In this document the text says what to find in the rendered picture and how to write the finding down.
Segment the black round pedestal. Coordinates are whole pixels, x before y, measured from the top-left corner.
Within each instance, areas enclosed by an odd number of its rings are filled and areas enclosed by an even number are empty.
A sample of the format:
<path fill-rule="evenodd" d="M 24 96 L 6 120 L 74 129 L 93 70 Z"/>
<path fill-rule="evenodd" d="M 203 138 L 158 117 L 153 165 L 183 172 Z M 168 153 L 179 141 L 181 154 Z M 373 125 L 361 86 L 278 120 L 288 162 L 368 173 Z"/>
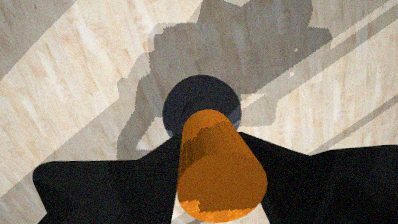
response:
<path fill-rule="evenodd" d="M 201 110 L 224 114 L 238 130 L 241 123 L 241 103 L 235 91 L 222 80 L 209 75 L 194 75 L 177 83 L 168 94 L 162 120 L 168 135 L 181 134 L 187 119 Z"/>

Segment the orange knob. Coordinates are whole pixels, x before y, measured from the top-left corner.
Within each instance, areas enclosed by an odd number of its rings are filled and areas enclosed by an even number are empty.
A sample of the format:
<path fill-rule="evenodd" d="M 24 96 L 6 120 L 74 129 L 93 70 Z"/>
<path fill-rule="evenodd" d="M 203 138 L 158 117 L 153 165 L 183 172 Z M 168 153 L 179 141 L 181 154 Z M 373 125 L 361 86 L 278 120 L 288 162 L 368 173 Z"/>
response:
<path fill-rule="evenodd" d="M 230 120 L 201 110 L 184 124 L 177 187 L 184 211 L 203 222 L 229 222 L 248 215 L 267 192 L 261 163 Z"/>

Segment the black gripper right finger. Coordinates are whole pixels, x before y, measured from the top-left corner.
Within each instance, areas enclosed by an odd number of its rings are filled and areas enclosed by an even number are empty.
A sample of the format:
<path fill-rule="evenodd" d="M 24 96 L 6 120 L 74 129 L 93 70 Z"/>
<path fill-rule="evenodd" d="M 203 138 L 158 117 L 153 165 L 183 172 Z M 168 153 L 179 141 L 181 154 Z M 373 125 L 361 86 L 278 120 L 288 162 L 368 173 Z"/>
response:
<path fill-rule="evenodd" d="M 398 170 L 398 145 L 338 148 L 315 155 L 238 132 L 261 163 L 270 224 L 322 224 L 338 180 L 348 174 Z"/>

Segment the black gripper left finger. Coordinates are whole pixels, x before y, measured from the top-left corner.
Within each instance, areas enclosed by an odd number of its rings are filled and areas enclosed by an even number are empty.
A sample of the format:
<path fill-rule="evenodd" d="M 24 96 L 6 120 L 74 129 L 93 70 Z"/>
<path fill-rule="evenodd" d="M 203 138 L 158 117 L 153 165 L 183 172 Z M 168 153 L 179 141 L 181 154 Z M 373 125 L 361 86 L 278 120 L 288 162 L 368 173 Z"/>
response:
<path fill-rule="evenodd" d="M 134 224 L 171 224 L 181 134 L 138 160 L 51 161 L 32 180 L 47 213 L 51 208 L 127 207 Z"/>

